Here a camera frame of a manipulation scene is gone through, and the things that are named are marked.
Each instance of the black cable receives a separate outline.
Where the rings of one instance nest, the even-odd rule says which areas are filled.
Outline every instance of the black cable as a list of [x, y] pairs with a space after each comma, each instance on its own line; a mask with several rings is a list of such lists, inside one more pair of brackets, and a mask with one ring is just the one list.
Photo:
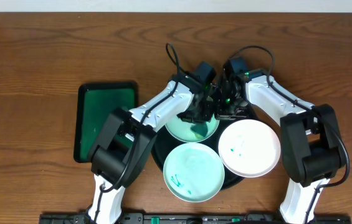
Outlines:
[[331, 184], [321, 184], [321, 185], [319, 185], [319, 186], [317, 186], [315, 188], [315, 193], [314, 193], [314, 195], [312, 197], [312, 200], [310, 201], [308, 210], [306, 211], [306, 215], [305, 215], [305, 224], [306, 224], [306, 223], [308, 223], [308, 214], [310, 213], [310, 211], [313, 208], [314, 201], [316, 199], [316, 196], [320, 193], [320, 189], [321, 188], [334, 187], [334, 186], [340, 185], [343, 182], [345, 182], [346, 179], [348, 178], [349, 173], [350, 173], [350, 160], [349, 160], [348, 151], [346, 150], [346, 146], [343, 143], [341, 137], [339, 136], [339, 134], [335, 131], [335, 129], [332, 127], [332, 125], [329, 122], [327, 122], [325, 119], [323, 119], [320, 115], [318, 115], [316, 112], [314, 112], [311, 108], [307, 108], [306, 106], [303, 106], [302, 104], [300, 104], [298, 102], [298, 99], [294, 99], [294, 100], [291, 99], [290, 97], [288, 97], [287, 95], [285, 95], [284, 93], [282, 93], [280, 90], [278, 90], [277, 88], [275, 88], [273, 86], [273, 82], [270, 82], [270, 74], [272, 73], [272, 71], [274, 69], [275, 59], [274, 59], [274, 55], [271, 53], [270, 50], [268, 50], [268, 49], [266, 49], [265, 47], [262, 47], [262, 46], [250, 45], [250, 46], [246, 46], [246, 47], [243, 47], [243, 48], [239, 49], [234, 54], [232, 54], [228, 59], [230, 60], [231, 58], [235, 57], [237, 54], [241, 53], [243, 50], [251, 49], [251, 48], [262, 49], [262, 50], [266, 51], [271, 57], [272, 63], [271, 63], [270, 69], [269, 69], [269, 71], [267, 72], [267, 75], [266, 75], [267, 76], [267, 83], [269, 84], [269, 87], [271, 87], [279, 95], [281, 95], [282, 97], [284, 97], [285, 99], [287, 99], [288, 101], [293, 103], [294, 106], [296, 105], [296, 106], [308, 111], [315, 118], [317, 118], [317, 120], [319, 122], [323, 123], [331, 131], [332, 135], [334, 135], [334, 137], [338, 140], [338, 143], [339, 143], [340, 147], [342, 148], [343, 154], [344, 154], [345, 159], [346, 159], [346, 170], [345, 170], [345, 174], [342, 177], [342, 179], [340, 179], [337, 182], [331, 183]]
[[[169, 46], [171, 47], [171, 50], [173, 52], [174, 59], [173, 59], [173, 57], [171, 56], [171, 54], [169, 52]], [[174, 49], [174, 47], [171, 44], [166, 43], [166, 52], [168, 53], [168, 56], [171, 59], [171, 61], [177, 66], [177, 75], [179, 76], [180, 75], [180, 71], [181, 71], [182, 68], [180, 67], [180, 62], [179, 62], [176, 50]], [[158, 105], [160, 105], [165, 100], [167, 100], [170, 96], [173, 96], [174, 92], [176, 92], [177, 86], [178, 86], [178, 80], [176, 81], [176, 84], [174, 85], [174, 88], [171, 90], [171, 92], [167, 96], [165, 96], [164, 98], [159, 100], [157, 103], [155, 103], [153, 106], [151, 106], [148, 110], [146, 110], [144, 112], [144, 115], [143, 115], [143, 117], [141, 118], [141, 121], [140, 121], [140, 125], [141, 126], [143, 125], [145, 118], [151, 113], [151, 111], [153, 109], [155, 109]], [[131, 158], [133, 157], [133, 154], [135, 153], [136, 142], [137, 142], [137, 139], [140, 137], [140, 134], [141, 134], [141, 129], [139, 129], [139, 131], [136, 134], [136, 137], [135, 137], [135, 139], [133, 141], [133, 145], [131, 146], [131, 149], [130, 149], [129, 157], [127, 159], [125, 168], [123, 169], [123, 172], [120, 174], [120, 177], [118, 178], [116, 183], [113, 184], [109, 189], [106, 189], [106, 190], [104, 189], [104, 187], [105, 187], [104, 185], [100, 186], [100, 195], [98, 196], [98, 202], [97, 202], [98, 204], [97, 204], [97, 209], [95, 211], [94, 223], [96, 223], [97, 217], [98, 217], [98, 213], [100, 212], [99, 208], [100, 208], [100, 204], [101, 204], [102, 194], [103, 193], [108, 193], [108, 192], [112, 191], [113, 189], [117, 188], [121, 184], [121, 181], [123, 180], [123, 177], [125, 176], [126, 172], [128, 171], [130, 163], [131, 163]]]

